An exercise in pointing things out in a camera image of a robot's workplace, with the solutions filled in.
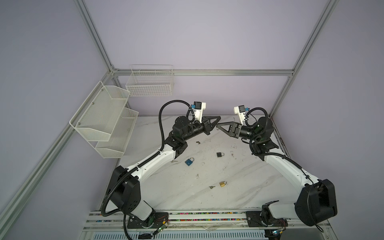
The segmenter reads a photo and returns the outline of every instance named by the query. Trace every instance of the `blue padlock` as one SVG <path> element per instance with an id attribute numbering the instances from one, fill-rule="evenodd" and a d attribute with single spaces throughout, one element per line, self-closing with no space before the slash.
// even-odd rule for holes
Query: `blue padlock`
<path id="1" fill-rule="evenodd" d="M 190 166 L 190 165 L 193 163 L 194 160 L 195 160 L 195 159 L 194 159 L 193 157 L 191 157 L 191 158 L 189 158 L 188 160 L 185 161 L 185 164 L 187 164 L 188 166 Z"/>

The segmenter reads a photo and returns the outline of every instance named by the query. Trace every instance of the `white mesh basket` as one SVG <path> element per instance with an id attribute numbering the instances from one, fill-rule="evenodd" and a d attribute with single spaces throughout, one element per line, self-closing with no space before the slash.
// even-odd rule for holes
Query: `white mesh basket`
<path id="1" fill-rule="evenodd" d="M 97 84 L 96 96 L 87 102 L 87 109 L 79 110 L 70 120 L 70 125 L 96 149 L 103 158 L 121 158 L 127 148 L 138 112 L 126 108 L 129 91 Z"/>
<path id="2" fill-rule="evenodd" d="M 126 88 L 131 96 L 171 96 L 174 84 L 172 65 L 131 65 Z"/>

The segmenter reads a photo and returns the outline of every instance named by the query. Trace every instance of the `gold padlock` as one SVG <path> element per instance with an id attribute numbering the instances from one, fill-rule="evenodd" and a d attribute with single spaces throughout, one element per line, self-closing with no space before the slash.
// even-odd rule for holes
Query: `gold padlock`
<path id="1" fill-rule="evenodd" d="M 220 182 L 219 184 L 220 184 L 220 187 L 224 187 L 227 184 L 227 182 L 223 181 L 223 182 Z"/>

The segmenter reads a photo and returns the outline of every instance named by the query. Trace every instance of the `white marble tabletop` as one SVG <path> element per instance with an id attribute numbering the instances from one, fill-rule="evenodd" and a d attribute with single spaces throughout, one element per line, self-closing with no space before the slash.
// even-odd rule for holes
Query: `white marble tabletop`
<path id="1" fill-rule="evenodd" d="M 165 136 L 176 117 L 162 118 Z M 237 116 L 222 116 L 220 122 L 234 119 L 239 121 Z M 274 134 L 271 139 L 278 144 Z M 142 199 L 154 209 L 246 209 L 273 200 L 297 200 L 293 186 L 271 165 L 251 155 L 249 146 L 240 139 L 214 129 L 210 135 L 202 133 L 187 143 L 183 154 L 140 183 Z M 160 145 L 158 117 L 138 117 L 120 165 L 127 167 Z M 282 153 L 280 149 L 271 151 Z M 217 152 L 225 155 L 217 157 Z M 190 157 L 195 161 L 187 166 L 185 161 Z M 227 184 L 220 187 L 221 181 Z"/>

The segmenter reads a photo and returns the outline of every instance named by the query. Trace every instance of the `black mounting plate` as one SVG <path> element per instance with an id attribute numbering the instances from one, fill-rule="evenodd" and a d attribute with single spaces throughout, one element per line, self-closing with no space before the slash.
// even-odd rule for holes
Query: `black mounting plate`
<path id="1" fill-rule="evenodd" d="M 248 211 L 245 212 L 247 216 L 247 222 L 248 222 L 248 227 L 266 227 L 262 223 L 262 218 L 260 216 L 261 211 Z M 287 220 L 281 219 L 285 222 L 285 226 L 288 225 Z M 281 222 L 276 221 L 276 223 L 272 224 L 272 227 L 281 227 Z"/>
<path id="2" fill-rule="evenodd" d="M 158 229 L 163 225 L 163 221 L 168 221 L 168 213 L 167 212 L 156 212 L 155 213 L 155 220 L 150 228 L 155 228 Z M 129 217 L 127 222 L 127 228 L 128 229 L 133 229 L 133 228 L 144 228 L 141 225 L 140 219 L 137 217 L 131 218 Z"/>

